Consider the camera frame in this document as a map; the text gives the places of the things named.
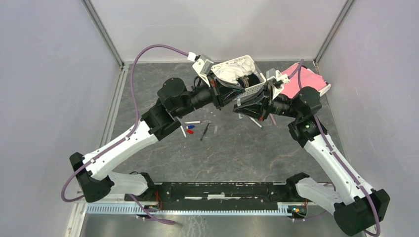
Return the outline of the white plastic basket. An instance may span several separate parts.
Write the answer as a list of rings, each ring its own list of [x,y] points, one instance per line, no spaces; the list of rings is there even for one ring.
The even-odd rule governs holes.
[[[241,97],[257,93],[266,83],[265,76],[249,55],[215,64],[211,71],[227,86],[243,88]]]

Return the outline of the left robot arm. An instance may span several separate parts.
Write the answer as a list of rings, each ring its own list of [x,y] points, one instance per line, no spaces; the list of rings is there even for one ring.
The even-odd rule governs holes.
[[[169,78],[157,92],[158,100],[147,112],[136,117],[136,122],[123,134],[98,150],[74,153],[70,163],[86,202],[96,202],[109,194],[134,195],[143,201],[155,196],[155,187],[147,173],[121,174],[114,168],[123,161],[151,146],[181,127],[179,119],[207,104],[221,108],[234,97],[245,93],[248,83],[238,80],[223,82],[211,73],[208,83],[200,83],[191,90],[180,78]]]

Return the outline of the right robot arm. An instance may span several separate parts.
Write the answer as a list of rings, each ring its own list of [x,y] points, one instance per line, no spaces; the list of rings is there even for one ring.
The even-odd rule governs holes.
[[[348,236],[365,232],[378,237],[390,197],[385,190],[374,189],[338,150],[316,115],[321,107],[320,93],[306,86],[293,98],[273,98],[263,89],[234,106],[233,111],[259,121],[269,115],[293,118],[288,125],[291,137],[319,163],[334,188],[299,173],[287,179],[286,197],[291,201],[305,198],[322,207]]]

